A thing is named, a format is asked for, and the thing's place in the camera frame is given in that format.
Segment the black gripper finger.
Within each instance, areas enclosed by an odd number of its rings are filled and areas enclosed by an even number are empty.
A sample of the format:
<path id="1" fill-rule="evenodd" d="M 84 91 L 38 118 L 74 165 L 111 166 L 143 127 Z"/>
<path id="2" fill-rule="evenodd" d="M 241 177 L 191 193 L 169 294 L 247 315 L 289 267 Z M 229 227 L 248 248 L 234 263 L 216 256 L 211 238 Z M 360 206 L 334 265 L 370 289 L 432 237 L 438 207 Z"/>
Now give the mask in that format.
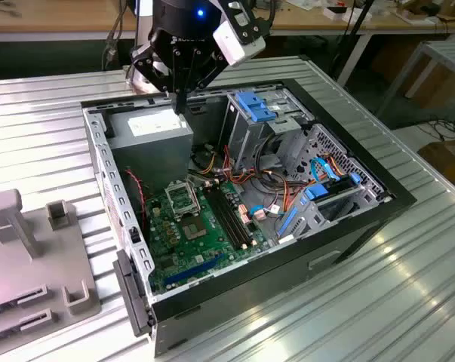
<path id="1" fill-rule="evenodd" d="M 152 45 L 142 45 L 131 52 L 134 70 L 143 76 L 146 83 L 171 99 L 175 113 L 181 113 L 181 89 L 175 85 L 175 71 L 168 66 Z"/>
<path id="2" fill-rule="evenodd" d="M 181 112 L 184 113 L 187 96 L 197 88 L 206 88 L 225 68 L 227 62 L 224 56 L 209 56 L 202 59 L 194 56 L 187 72 L 186 82 L 181 90 Z"/>

